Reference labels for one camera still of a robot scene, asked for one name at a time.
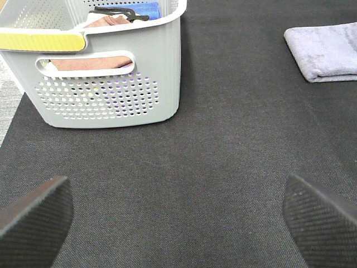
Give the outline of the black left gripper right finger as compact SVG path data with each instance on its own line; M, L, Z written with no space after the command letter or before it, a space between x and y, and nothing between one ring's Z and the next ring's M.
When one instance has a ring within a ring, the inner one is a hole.
M356 204L319 182L291 174L282 210L308 267L356 267Z

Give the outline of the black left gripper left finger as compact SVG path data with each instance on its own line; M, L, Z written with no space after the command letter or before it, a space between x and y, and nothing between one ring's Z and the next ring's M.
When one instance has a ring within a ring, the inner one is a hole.
M1 209L1 267L51 267L72 221L71 182L65 176Z

